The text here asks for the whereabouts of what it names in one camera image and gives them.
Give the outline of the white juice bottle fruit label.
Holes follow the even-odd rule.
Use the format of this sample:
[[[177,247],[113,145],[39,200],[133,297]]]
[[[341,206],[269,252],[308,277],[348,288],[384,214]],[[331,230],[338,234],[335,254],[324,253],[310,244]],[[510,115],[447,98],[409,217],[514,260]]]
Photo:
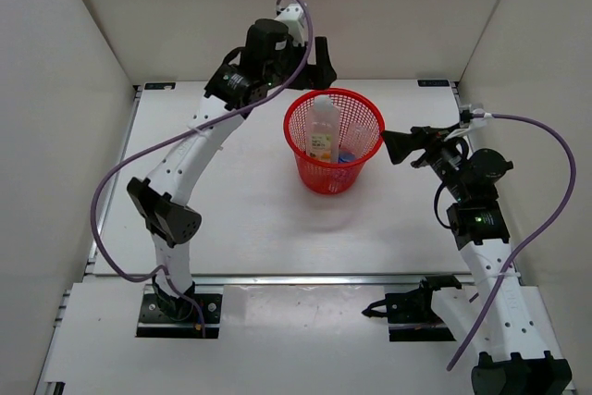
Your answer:
[[[340,109],[327,94],[316,96],[306,115],[306,153],[336,164],[339,152]]]

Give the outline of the clear bottle blue label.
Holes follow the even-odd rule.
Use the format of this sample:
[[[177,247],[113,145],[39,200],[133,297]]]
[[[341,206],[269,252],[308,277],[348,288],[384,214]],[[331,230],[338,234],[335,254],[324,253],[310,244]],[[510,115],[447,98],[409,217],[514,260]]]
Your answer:
[[[352,122],[339,146],[338,162],[340,164],[350,163],[364,154],[369,130],[365,126]]]

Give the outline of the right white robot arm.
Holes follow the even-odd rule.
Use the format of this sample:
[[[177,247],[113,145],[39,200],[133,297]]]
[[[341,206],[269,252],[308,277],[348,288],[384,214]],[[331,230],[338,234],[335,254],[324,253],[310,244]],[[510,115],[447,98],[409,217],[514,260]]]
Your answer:
[[[561,394],[571,383],[571,367],[552,355],[528,312],[498,203],[495,184],[513,164],[491,149],[470,152],[462,132],[454,125],[381,133],[392,164],[420,152],[412,166],[431,167],[452,195],[450,231],[483,302],[481,314],[471,317],[470,304],[455,304],[452,293],[432,288],[416,296],[416,312],[429,321],[442,317],[462,335],[462,347],[475,351],[474,393]]]

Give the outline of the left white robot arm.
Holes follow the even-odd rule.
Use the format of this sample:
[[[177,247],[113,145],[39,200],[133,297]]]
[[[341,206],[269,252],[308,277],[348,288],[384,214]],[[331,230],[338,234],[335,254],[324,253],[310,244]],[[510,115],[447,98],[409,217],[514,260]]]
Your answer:
[[[202,217],[188,202],[198,178],[228,136],[250,115],[250,105],[270,90],[324,90],[337,78],[327,38],[302,41],[302,31],[276,19],[258,19],[244,46],[230,51],[204,87],[191,136],[176,143],[145,179],[127,192],[154,243],[158,271],[152,279],[156,305],[175,322],[199,317],[190,272],[189,245]]]

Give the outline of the red plastic mesh basket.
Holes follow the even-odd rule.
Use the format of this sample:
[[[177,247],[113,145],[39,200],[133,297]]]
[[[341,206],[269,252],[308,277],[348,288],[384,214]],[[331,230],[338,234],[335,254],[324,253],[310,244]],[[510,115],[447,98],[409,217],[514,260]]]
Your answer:
[[[307,155],[306,115],[316,96],[321,94],[329,95],[333,104],[340,109],[339,146],[352,122],[368,128],[364,154],[357,160],[332,164]],[[384,129],[385,122],[378,108],[363,95],[343,88],[311,91],[302,95],[290,105],[283,121],[284,136],[294,155],[302,183],[311,191],[327,195],[342,193],[353,185],[365,163],[378,152]]]

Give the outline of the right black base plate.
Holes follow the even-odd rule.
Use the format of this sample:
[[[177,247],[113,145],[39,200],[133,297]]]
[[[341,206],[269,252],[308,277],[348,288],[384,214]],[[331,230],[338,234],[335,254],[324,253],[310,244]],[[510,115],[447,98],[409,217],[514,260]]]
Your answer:
[[[455,341],[444,321],[432,310],[432,297],[446,288],[460,290],[461,282],[453,275],[428,276],[414,290],[386,292],[382,300],[371,302],[362,315],[386,318],[390,342]]]

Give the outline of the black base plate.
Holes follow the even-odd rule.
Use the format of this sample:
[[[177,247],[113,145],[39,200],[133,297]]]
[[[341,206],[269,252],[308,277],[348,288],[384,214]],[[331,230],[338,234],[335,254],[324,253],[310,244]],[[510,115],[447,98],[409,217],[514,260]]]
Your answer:
[[[136,337],[149,339],[217,339],[220,331],[224,288],[198,286],[193,299],[203,311],[205,330],[192,304],[183,302],[176,315],[163,311],[151,285],[145,285],[136,324]]]
[[[432,297],[446,288],[460,290],[461,282],[453,275],[428,276],[414,290],[386,292],[382,300],[371,302],[362,315],[386,318],[390,342],[455,341],[444,321],[432,310]]]

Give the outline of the aluminium table rail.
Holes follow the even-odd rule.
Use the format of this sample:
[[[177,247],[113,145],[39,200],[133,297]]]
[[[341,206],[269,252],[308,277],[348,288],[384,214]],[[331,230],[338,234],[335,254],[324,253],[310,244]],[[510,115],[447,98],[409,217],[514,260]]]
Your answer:
[[[291,274],[291,275],[193,275],[200,286],[321,286],[321,285],[412,285],[426,274]]]

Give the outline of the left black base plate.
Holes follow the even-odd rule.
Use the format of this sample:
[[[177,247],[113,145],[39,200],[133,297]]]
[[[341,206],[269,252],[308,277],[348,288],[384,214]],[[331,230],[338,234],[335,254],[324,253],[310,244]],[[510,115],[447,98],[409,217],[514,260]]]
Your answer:
[[[192,304],[183,302],[176,315],[163,311],[151,285],[145,285],[136,324],[136,337],[149,339],[217,339],[220,331],[224,288],[198,286],[193,299],[203,311],[205,330]]]

